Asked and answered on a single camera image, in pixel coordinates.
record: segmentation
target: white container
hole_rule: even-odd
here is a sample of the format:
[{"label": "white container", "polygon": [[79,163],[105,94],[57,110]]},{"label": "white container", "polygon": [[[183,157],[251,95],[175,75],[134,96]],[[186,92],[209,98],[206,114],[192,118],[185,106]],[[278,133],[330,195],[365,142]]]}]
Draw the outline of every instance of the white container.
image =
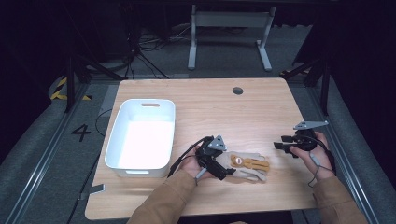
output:
[{"label": "white container", "polygon": [[122,103],[108,140],[105,163],[119,176],[164,177],[175,132],[175,104],[132,99]]}]

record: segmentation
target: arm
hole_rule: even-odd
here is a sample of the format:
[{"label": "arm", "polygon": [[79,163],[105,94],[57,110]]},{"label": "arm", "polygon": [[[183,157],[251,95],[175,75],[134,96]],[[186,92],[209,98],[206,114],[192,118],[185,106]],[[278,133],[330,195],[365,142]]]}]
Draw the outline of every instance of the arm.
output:
[{"label": "arm", "polygon": [[[195,189],[194,177],[201,171],[201,167],[193,157],[197,148],[187,154],[177,172],[152,191],[142,205],[136,208],[128,224],[177,223]],[[205,173],[199,180],[209,177],[213,175]]]},{"label": "arm", "polygon": [[[316,134],[317,139],[328,147],[324,134]],[[367,223],[345,186],[332,172],[329,158],[322,147],[317,146],[310,152],[290,147],[290,151],[304,161],[312,174],[316,174],[315,178],[318,182],[314,186],[314,196],[320,210],[322,223]],[[317,167],[309,153],[313,153],[324,168]]]}]

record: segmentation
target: beige glove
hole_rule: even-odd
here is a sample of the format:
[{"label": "beige glove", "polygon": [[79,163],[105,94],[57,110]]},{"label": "beige glove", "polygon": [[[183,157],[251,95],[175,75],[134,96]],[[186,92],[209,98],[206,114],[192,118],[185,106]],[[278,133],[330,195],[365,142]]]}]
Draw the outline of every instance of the beige glove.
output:
[{"label": "beige glove", "polygon": [[225,169],[235,169],[232,176],[253,181],[265,181],[266,172],[270,170],[270,164],[259,153],[223,152],[216,161]]}]

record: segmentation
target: gray carpet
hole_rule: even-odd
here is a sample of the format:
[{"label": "gray carpet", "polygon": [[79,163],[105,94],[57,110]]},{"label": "gray carpet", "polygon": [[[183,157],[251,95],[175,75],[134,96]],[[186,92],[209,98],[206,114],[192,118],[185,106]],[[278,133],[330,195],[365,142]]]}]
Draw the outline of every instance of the gray carpet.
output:
[{"label": "gray carpet", "polygon": [[[181,31],[185,27],[180,25],[175,29]],[[170,78],[278,77],[281,71],[291,68],[291,63],[308,32],[309,27],[301,26],[274,27],[271,30],[266,49],[273,66],[272,72],[265,72],[262,67],[255,46],[255,40],[260,39],[262,33],[256,29],[246,29],[240,34],[232,34],[223,29],[200,31],[196,68],[193,71],[187,68],[189,35],[162,49],[143,53]],[[104,65],[111,67],[118,63],[120,62]],[[127,74],[129,78],[163,78],[158,71],[148,68],[139,59],[134,59],[132,69],[134,71]],[[118,71],[121,76],[125,72],[125,69]],[[365,143],[334,82],[331,82],[328,103],[330,116],[323,118],[318,110],[320,83],[314,89],[307,89],[301,84],[303,78],[304,76],[298,76],[290,80],[290,89],[304,119],[327,119],[330,122],[336,133],[335,140],[341,143],[364,189],[365,197],[373,207],[377,218],[373,223],[396,223],[395,190]],[[25,203],[26,209],[18,219],[20,223],[66,223],[71,215],[71,223],[125,223],[126,219],[89,221],[84,216],[87,200],[78,201],[74,209],[81,188],[86,192],[91,186],[93,174],[90,175],[90,171],[103,144],[101,133],[105,133],[108,123],[109,113],[103,113],[112,106],[117,89],[114,85],[117,83],[118,81],[103,75],[93,75],[91,84],[84,92],[92,95],[92,100],[78,103],[56,144],[55,153],[50,158],[49,167],[40,179],[38,188]],[[0,166],[0,223],[6,222],[15,204],[19,203],[18,199],[35,165],[62,122],[64,109],[65,101],[52,101],[51,106],[35,121]],[[80,142],[81,135],[72,132],[83,125],[86,125],[86,131],[90,133],[85,134]],[[339,163],[337,167],[340,179],[349,186]],[[320,222],[317,209],[293,211],[292,215],[293,223],[306,223],[304,215],[308,223]]]}]

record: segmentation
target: printed number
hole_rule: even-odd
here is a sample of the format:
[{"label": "printed number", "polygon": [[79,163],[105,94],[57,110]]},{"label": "printed number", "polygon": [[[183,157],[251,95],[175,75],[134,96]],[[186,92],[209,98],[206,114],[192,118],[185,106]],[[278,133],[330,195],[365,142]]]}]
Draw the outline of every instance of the printed number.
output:
[{"label": "printed number", "polygon": [[79,142],[82,142],[82,140],[84,139],[84,135],[91,133],[91,132],[87,132],[87,128],[88,128],[88,125],[83,124],[79,128],[75,129],[72,132],[72,134],[81,134],[81,136],[79,137]]}]

